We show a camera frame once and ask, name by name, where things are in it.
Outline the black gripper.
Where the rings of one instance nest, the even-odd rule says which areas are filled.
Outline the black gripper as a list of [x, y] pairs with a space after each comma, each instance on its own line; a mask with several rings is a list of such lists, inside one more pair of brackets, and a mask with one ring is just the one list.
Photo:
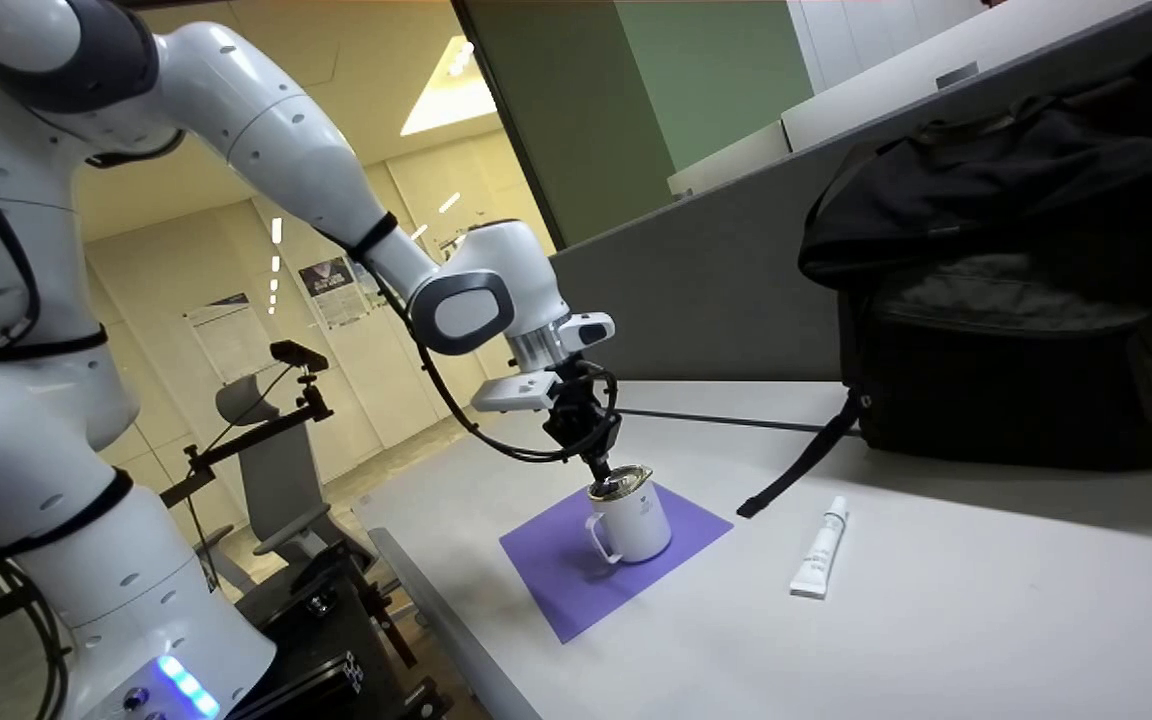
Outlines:
[[542, 421], [542, 431], [591, 472], [591, 486], [608, 486], [613, 440], [620, 431], [620, 388], [617, 376], [589, 356], [573, 356], [556, 368], [561, 388]]

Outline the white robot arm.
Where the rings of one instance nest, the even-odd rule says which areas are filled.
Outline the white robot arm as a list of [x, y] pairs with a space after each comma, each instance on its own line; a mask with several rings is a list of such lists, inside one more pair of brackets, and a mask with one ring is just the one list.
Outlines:
[[58, 720], [228, 720], [274, 665], [158, 491], [107, 462], [136, 423], [112, 346], [139, 321], [94, 312], [73, 175], [189, 136], [375, 277], [422, 347], [506, 341], [505, 403], [547, 407], [561, 372], [613, 337], [604, 312], [567, 308], [515, 220], [427, 259], [342, 134], [240, 34], [152, 34], [118, 0], [0, 0], [0, 557], [73, 641]]

